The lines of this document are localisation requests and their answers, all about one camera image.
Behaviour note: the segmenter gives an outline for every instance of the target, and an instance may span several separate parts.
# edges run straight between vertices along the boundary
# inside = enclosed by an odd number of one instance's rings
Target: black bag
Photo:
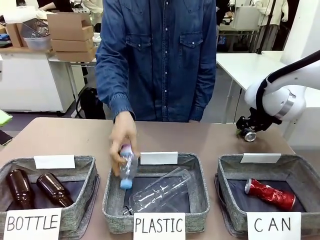
[[[86,89],[83,90],[83,92],[79,96],[75,109],[79,118],[83,119],[83,117],[80,115],[78,111],[79,102],[86,119],[100,119],[100,120],[106,119],[106,115],[103,107],[104,104],[98,98],[97,89],[92,87],[87,87]]]

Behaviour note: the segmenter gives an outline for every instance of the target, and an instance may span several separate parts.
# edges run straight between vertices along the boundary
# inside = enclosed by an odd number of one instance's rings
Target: cardboard box
[[[6,27],[0,24],[0,34],[6,34],[6,33],[7,33]]]
[[[47,18],[51,38],[54,40],[85,41],[94,36],[88,13],[60,12],[48,14]]]
[[[51,40],[51,45],[56,52],[89,52],[94,47],[93,39],[86,41]]]
[[[57,51],[56,56],[60,61],[91,62],[96,57],[96,51],[96,47],[93,47],[90,51],[84,52]]]
[[[6,25],[6,32],[9,34],[12,46],[15,48],[21,48],[23,47],[23,43],[20,38],[20,34],[17,28],[16,23],[11,23]]]

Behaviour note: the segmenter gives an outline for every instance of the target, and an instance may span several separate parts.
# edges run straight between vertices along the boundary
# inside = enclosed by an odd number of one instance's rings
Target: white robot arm
[[[251,115],[237,121],[238,134],[252,142],[272,123],[298,118],[306,108],[306,88],[320,90],[319,60],[320,50],[252,84],[244,97]]]

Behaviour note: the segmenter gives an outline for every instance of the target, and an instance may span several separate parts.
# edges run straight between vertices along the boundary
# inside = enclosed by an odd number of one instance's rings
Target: blue denim shirt
[[[200,121],[216,79],[215,0],[103,1],[95,74],[113,117]]]

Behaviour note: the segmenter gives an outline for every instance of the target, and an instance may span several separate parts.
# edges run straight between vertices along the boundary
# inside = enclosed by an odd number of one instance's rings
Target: red can
[[[273,204],[284,211],[290,211],[296,202],[296,196],[293,193],[264,185],[253,178],[246,181],[244,192],[247,195],[256,196],[267,203]]]

